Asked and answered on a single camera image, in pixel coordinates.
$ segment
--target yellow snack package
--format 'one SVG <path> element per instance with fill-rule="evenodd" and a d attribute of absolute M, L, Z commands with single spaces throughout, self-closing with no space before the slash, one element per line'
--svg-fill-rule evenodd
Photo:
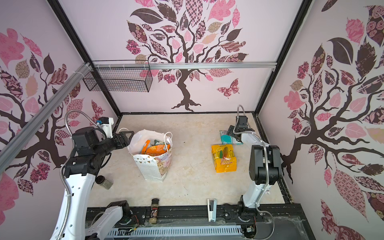
<path fill-rule="evenodd" d="M 236 171 L 236 157 L 232 144 L 212 145 L 212 157 L 216 172 Z"/>

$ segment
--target black vertical post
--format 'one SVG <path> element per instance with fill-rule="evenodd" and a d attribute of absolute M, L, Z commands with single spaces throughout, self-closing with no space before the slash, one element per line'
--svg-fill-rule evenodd
<path fill-rule="evenodd" d="M 260 113 L 260 111 L 264 105 L 264 102 L 268 96 L 268 93 L 271 90 L 273 83 L 275 82 L 277 74 L 279 73 L 281 66 L 283 65 L 283 62 L 284 62 L 284 60 L 288 54 L 288 51 L 292 46 L 293 40 L 295 39 L 295 36 L 296 36 L 301 24 L 303 23 L 303 20 L 305 18 L 305 15 L 308 12 L 308 9 L 311 5 L 311 2 L 312 2 L 312 0 L 303 0 L 303 2 L 301 3 L 301 6 L 299 8 L 299 11 L 297 12 L 296 18 L 293 21 L 293 25 L 291 27 L 291 30 L 289 31 L 288 36 L 284 42 L 284 45 L 281 49 L 280 54 L 279 54 L 279 57 L 277 58 L 276 68 L 272 72 L 272 74 L 270 75 L 270 77 L 269 77 L 269 79 L 268 79 L 268 81 L 264 87 L 262 96 L 260 97 L 260 100 L 257 103 L 257 107 L 255 109 L 255 114 Z"/>
<path fill-rule="evenodd" d="M 83 46 L 82 42 L 80 41 L 79 36 L 75 32 L 71 22 L 69 21 L 67 15 L 65 14 L 63 8 L 61 7 L 61 5 L 59 3 L 59 1 L 58 0 L 47 0 L 47 2 L 51 6 L 53 12 L 56 14 L 56 16 L 59 19 L 63 28 L 67 32 L 68 36 L 70 37 L 73 45 L 75 46 L 75 48 L 79 52 L 83 61 L 87 62 L 91 65 L 91 68 L 94 70 L 92 72 L 94 79 L 96 80 L 97 84 L 100 86 L 100 89 L 103 91 L 105 98 L 109 102 L 111 108 L 113 109 L 113 111 L 115 112 L 117 117 L 120 117 L 121 112 L 120 112 L 118 106 L 116 105 L 116 102 L 113 100 L 110 92 L 107 90 L 105 84 L 103 83 L 103 81 L 101 79 L 100 74 L 95 69 L 94 64 L 92 62 L 92 59 L 89 57 L 87 51 L 85 50 L 85 47 Z"/>

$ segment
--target pink wall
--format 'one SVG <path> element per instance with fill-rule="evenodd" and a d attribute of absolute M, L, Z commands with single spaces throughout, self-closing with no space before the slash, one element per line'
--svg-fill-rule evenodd
<path fill-rule="evenodd" d="M 192 54 L 196 62 L 205 62 L 207 58 L 215 56 L 212 60 L 214 62 L 224 56 L 228 56 L 228 59 L 223 60 L 229 61 L 229 56 L 237 53 L 239 57 L 233 57 L 236 61 L 276 61 L 301 0 L 118 0 L 114 4 L 102 0 L 66 0 L 61 1 L 61 4 L 93 60 L 134 60 L 140 56 L 157 63 L 176 63 L 189 62 Z M 196 14 L 188 11 L 193 7 L 197 9 Z M 153 19 L 143 16 L 143 9 L 158 17 Z M 174 14 L 167 14 L 167 9 Z M 192 23 L 190 31 L 178 28 L 180 36 L 177 36 L 175 30 L 167 28 L 166 32 L 162 28 L 176 28 L 181 19 Z M 228 29 L 221 34 L 221 29 L 227 23 Z M 145 34 L 141 38 L 143 42 L 131 34 L 133 32 L 137 36 L 135 24 L 139 27 L 140 36 Z M 167 40 L 162 40 L 159 34 L 170 37 L 169 46 Z M 194 41 L 192 34 L 201 38 Z M 220 46 L 230 42 L 237 43 L 238 47 Z M 153 46 L 156 44 L 164 47 L 164 50 Z M 179 46 L 181 48 L 178 53 L 171 57 L 171 51 L 177 52 Z M 203 55 L 200 47 L 206 48 Z M 170 74 L 175 77 L 168 82 L 159 78 L 158 71 L 153 71 L 154 80 L 149 93 L 111 94 L 122 112 L 234 111 L 238 104 L 242 104 L 246 111 L 253 111 L 270 74 L 268 68 L 227 69 L 224 74 L 205 69 L 199 71 L 194 71 L 199 80 L 190 80 L 190 73 L 184 72 L 180 79 L 176 78 L 176 70 L 161 72 L 163 76 Z M 236 79 L 234 88 L 230 88 Z M 225 96 L 218 89 L 231 95 Z"/>
<path fill-rule="evenodd" d="M 2 149 L 83 61 L 46 1 L 3 1 L 0 7 Z M 1 239 L 51 236 L 64 193 L 58 167 L 71 149 L 63 120 L 68 109 L 116 119 L 102 93 L 90 93 L 81 81 L 0 175 Z M 76 115 L 70 124 L 72 131 L 89 126 Z"/>
<path fill-rule="evenodd" d="M 315 1 L 260 113 L 316 239 L 381 239 L 384 6 Z"/>

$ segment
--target black mesh basket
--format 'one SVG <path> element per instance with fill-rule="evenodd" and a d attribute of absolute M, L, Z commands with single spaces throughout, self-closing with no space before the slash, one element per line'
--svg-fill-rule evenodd
<path fill-rule="evenodd" d="M 95 67 L 101 78 L 91 71 L 83 80 L 90 91 L 149 92 L 153 77 L 149 64 L 144 66 L 144 63 L 148 61 L 141 61 L 137 67 Z"/>

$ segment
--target pink butterfly decal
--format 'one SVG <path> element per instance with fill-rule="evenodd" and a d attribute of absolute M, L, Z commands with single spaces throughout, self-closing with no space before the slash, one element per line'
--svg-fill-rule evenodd
<path fill-rule="evenodd" d="M 95 112 L 95 115 L 93 115 L 92 117 L 92 121 L 96 122 L 97 120 L 99 120 L 100 115 L 102 115 L 105 110 L 103 110 L 101 107 L 98 107 L 93 100 L 92 100 L 92 108 L 93 108 L 93 111 Z"/>
<path fill-rule="evenodd" d="M 229 88 L 218 88 L 217 90 L 221 93 L 224 93 L 224 96 L 226 96 L 229 99 L 229 96 L 232 95 L 232 93 L 239 93 L 238 85 L 238 78 L 236 78 Z"/>

